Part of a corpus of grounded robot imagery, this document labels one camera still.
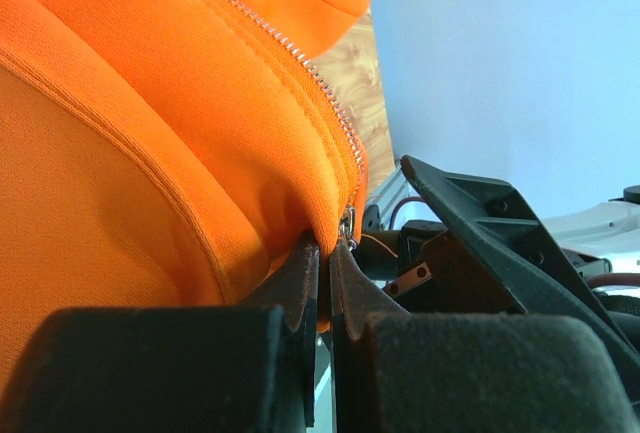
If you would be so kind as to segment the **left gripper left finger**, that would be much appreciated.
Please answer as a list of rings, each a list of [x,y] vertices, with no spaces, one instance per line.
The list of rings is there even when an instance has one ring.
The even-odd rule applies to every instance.
[[[302,432],[320,255],[303,235],[241,303],[49,315],[1,397],[5,432]]]

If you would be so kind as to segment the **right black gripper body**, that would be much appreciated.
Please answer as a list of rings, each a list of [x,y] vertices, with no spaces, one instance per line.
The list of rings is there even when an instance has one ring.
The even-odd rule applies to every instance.
[[[545,225],[619,328],[638,332],[638,205],[600,203]],[[522,311],[445,225],[398,210],[366,208],[359,267],[412,313]]]

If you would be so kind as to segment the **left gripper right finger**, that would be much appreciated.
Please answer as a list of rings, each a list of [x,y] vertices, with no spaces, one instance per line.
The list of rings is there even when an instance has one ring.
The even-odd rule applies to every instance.
[[[635,432],[603,342],[562,316],[411,314],[330,256],[339,432]]]

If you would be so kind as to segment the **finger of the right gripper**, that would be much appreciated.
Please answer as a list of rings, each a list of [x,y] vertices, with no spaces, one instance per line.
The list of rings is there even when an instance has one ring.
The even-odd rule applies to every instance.
[[[503,180],[446,172],[410,156],[412,187],[527,313],[588,324],[616,363],[639,353],[553,240],[523,196]]]

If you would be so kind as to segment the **orange zip jacket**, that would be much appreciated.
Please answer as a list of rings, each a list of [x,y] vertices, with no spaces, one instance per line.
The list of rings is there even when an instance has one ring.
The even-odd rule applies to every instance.
[[[51,313],[229,305],[361,217],[313,62],[370,0],[1,0],[1,377]]]

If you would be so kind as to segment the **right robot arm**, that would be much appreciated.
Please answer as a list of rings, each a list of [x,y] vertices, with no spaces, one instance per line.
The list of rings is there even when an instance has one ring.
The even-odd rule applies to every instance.
[[[510,183],[412,157],[401,171],[434,219],[369,227],[355,257],[413,313],[575,318],[618,365],[639,362],[639,191],[543,220]]]

